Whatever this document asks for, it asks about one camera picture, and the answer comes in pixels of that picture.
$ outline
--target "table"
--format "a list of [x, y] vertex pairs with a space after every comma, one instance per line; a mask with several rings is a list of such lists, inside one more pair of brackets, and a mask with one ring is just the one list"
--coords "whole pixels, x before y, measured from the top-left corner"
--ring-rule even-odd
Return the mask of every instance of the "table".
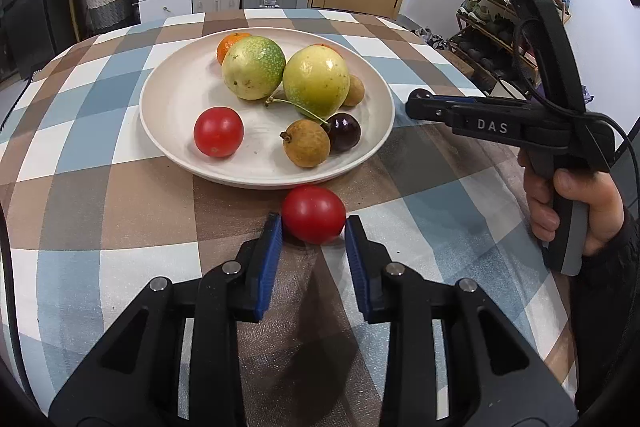
[[[252, 26], [332, 39], [389, 82], [396, 121], [387, 142], [324, 186], [395, 261], [431, 280], [476, 279], [572, 393], [566, 280], [546, 270], [529, 235], [514, 150], [404, 113], [416, 86], [479, 91], [387, 20], [259, 9], [174, 17], [75, 44], [36, 75], [0, 133], [18, 327], [42, 409], [149, 279], [199, 277], [234, 257], [242, 241], [257, 237], [266, 213], [279, 209], [284, 191], [225, 187], [180, 169], [151, 144], [138, 117], [142, 84], [165, 57], [201, 36]], [[5, 307], [1, 314], [8, 344]], [[249, 424], [377, 425], [387, 335], [387, 325], [366, 325], [357, 311], [342, 240], [286, 243], [265, 320], [239, 325]], [[442, 361], [438, 367], [446, 407]], [[180, 397], [184, 407], [184, 388]]]

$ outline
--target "hand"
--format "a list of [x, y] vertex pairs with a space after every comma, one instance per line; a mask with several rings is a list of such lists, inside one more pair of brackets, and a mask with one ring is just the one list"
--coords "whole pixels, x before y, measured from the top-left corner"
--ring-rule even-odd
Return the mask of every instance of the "hand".
[[[541, 241], [552, 241], [560, 225], [551, 203], [551, 180], [535, 174], [527, 153], [520, 149], [518, 163], [525, 168], [524, 191], [531, 214], [531, 231]], [[591, 256], [604, 247], [622, 228], [625, 209], [616, 184], [606, 172], [577, 172], [558, 169], [554, 174], [556, 192], [567, 200], [589, 205], [589, 229], [583, 255]]]

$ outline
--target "white plate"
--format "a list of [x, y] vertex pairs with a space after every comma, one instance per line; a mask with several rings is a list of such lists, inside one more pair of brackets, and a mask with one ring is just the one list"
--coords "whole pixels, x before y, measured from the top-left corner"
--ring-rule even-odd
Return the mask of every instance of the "white plate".
[[[264, 107], [262, 100], [240, 100], [222, 80], [216, 49], [226, 35], [235, 31], [273, 39], [287, 60], [296, 51], [318, 42], [339, 49], [350, 73], [363, 81], [366, 91], [362, 102], [345, 111], [362, 128], [356, 147], [331, 154], [312, 169], [295, 166], [284, 152], [280, 133], [301, 115], [285, 103]], [[244, 123], [244, 139], [229, 158], [209, 158], [193, 142], [193, 125], [204, 110], [220, 105], [238, 112]], [[328, 39], [284, 28], [238, 28], [193, 41], [153, 70], [140, 94], [142, 126], [168, 158], [207, 180], [245, 188], [294, 187], [340, 176], [375, 154], [389, 136], [394, 116], [391, 91], [366, 60]]]

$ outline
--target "table leg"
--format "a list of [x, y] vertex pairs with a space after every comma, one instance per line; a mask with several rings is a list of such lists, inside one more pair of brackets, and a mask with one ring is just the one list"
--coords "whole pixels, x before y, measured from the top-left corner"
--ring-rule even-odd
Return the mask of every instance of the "table leg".
[[69, 0], [69, 12], [71, 13], [71, 23], [74, 26], [76, 42], [80, 42], [80, 32], [78, 31], [78, 21], [76, 20], [76, 7], [74, 6], [74, 0]]

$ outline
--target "laundry basket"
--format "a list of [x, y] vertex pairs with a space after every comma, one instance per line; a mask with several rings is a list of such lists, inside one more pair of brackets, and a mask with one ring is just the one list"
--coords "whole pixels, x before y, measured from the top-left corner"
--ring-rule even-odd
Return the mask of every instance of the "laundry basket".
[[132, 0], [86, 0], [96, 33], [106, 33], [133, 24]]

